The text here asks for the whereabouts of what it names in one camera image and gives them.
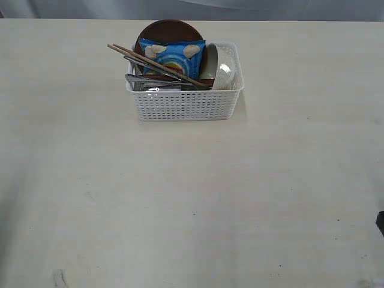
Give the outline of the silver metal fork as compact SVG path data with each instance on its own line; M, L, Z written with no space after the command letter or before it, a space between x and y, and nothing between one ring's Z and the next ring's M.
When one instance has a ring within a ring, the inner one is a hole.
M161 85L169 85L169 86L186 86L189 88L196 88L196 86L192 83L184 83L181 81L173 81L173 80L158 80L158 79L148 79L142 76L135 76L133 74L126 73L125 79L128 82L139 82L139 83L150 83L150 84L161 84Z

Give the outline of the wooden chopstick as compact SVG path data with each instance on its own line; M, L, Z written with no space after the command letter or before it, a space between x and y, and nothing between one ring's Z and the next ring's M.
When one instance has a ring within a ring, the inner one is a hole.
M179 79L185 79L189 83L194 84L198 89L201 89L201 90L210 90L211 89L211 87L199 85L198 82L194 83L194 81L195 81L194 79L191 79L191 78L189 78L189 77L187 77L181 73L176 72L175 70L167 68L167 67L165 67L165 66L163 66L163 65L161 65L161 64L159 64L159 63L157 63L157 62L155 62L155 61L153 61L147 57L144 57L144 56L142 56L136 52L133 52L129 49L126 49L122 46L119 46L117 44L113 44L113 45L108 44L107 47L117 51L118 53L120 53L120 54L122 54L128 58L132 58L134 60L137 60L140 63L145 63L148 65L148 67L150 69L158 70L159 73L163 73L166 76L172 75L173 77L177 77Z
M185 56L182 56L179 52L175 52L175 47L167 47L163 44L161 45L151 45L146 46L144 52L144 57L147 57L167 68L175 70L178 73L181 73L191 79L199 79L199 65L201 61L201 54L194 55L193 59L190 60Z

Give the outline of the silver table knife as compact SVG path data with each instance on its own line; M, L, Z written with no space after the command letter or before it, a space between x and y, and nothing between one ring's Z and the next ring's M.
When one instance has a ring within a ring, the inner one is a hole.
M135 76L142 76L143 77L143 75L154 75L154 74L161 75L161 74L163 74L163 73L159 73L158 70L150 69L148 67L148 65L145 63L140 63L139 61L134 60L132 58L128 58L126 56L124 56L124 58L126 60L128 60L130 62L130 64L132 65Z

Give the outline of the red-brown wooden spoon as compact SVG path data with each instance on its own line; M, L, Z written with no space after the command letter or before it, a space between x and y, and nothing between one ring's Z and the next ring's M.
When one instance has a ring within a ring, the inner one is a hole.
M188 81L186 81L185 79L179 79L177 77L169 77L169 76L166 76L166 75L157 75L157 74L154 74L154 75L143 75L144 78L146 79L154 79L154 80L165 80L165 81L180 81L180 82L185 82L185 83L188 83ZM200 80L195 80L194 83L199 83L199 85L202 85L202 86L207 86L207 87L212 87L213 84L214 84L214 79L200 79Z

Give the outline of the white perforated plastic basket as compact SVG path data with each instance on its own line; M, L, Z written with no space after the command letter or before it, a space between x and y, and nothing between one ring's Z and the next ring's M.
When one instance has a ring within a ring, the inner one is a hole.
M234 77L229 89L210 91L134 91L125 88L134 100L141 121L205 121L229 119L244 88L237 47L220 43L219 48L233 59Z

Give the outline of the silver foil packet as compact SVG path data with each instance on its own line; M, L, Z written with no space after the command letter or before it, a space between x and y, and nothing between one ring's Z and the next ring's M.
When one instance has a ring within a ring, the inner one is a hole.
M133 85L133 90L138 92L144 91L181 91L181 85L170 85L163 83L154 83L154 82L135 82Z

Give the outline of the white speckled bowl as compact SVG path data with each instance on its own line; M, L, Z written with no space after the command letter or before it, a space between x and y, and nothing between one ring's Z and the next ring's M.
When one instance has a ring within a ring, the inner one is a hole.
M236 65L231 50L222 44L211 43L206 47L206 56L200 69L200 81L211 83L213 90L231 89L236 74Z

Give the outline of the blue chips bag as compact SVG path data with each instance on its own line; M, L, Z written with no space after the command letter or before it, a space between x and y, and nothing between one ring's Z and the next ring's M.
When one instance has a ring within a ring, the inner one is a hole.
M179 41L160 44L158 42L140 38L139 45L144 56L165 67L184 74L189 78L198 79L205 40Z

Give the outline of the brown round plate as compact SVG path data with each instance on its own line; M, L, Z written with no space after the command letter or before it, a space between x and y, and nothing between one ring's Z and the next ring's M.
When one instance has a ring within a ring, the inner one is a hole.
M201 34L194 27L186 22L172 19L153 22L139 34L134 45L134 51L144 55L144 51L139 44L141 38L160 44L203 40Z

